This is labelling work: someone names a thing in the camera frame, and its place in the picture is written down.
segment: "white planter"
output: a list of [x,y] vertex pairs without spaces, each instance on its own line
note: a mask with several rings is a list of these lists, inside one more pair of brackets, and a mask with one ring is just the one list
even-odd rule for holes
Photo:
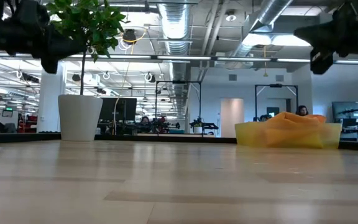
[[203,133],[203,127],[194,127],[194,133],[195,134],[202,134]]
[[60,95],[59,115],[63,141],[93,141],[103,100],[93,96]]

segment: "desk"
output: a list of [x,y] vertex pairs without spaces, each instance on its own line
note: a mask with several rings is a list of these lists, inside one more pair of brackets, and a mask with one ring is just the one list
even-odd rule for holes
[[[139,133],[138,136],[163,136],[163,137],[193,137],[202,138],[202,134],[154,134],[154,133]],[[215,135],[204,134],[204,138],[215,138]]]

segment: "computer monitor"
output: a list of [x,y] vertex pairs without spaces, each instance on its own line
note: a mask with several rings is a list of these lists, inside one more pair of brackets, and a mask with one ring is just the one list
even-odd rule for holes
[[358,119],[358,102],[333,102],[334,119]]
[[[102,110],[99,119],[114,119],[114,105],[117,98],[101,98],[103,100]],[[136,116],[136,98],[120,98],[116,108],[116,120],[118,121],[134,121]]]

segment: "white column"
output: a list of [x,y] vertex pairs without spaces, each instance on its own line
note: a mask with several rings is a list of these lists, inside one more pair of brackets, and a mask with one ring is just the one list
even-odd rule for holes
[[67,70],[64,62],[59,62],[57,73],[49,74],[42,70],[41,91],[38,110],[37,132],[60,132],[58,96],[65,93]]

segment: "plant stem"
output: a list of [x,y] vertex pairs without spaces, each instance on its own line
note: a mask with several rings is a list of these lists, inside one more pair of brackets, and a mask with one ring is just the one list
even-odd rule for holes
[[84,76],[85,76],[85,58],[86,58],[86,48],[82,55],[82,71],[81,71],[81,89],[80,95],[84,95]]

